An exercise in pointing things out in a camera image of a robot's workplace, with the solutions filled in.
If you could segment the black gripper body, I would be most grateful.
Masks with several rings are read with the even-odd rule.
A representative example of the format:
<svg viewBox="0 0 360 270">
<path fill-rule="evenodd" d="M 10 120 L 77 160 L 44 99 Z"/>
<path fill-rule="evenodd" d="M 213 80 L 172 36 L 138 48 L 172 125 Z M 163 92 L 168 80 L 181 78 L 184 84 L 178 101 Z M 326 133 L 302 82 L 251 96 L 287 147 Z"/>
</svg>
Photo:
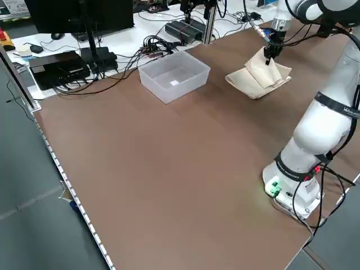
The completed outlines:
<svg viewBox="0 0 360 270">
<path fill-rule="evenodd" d="M 285 31 L 271 30 L 269 34 L 270 46 L 274 48 L 282 48 L 285 36 Z"/>
</svg>

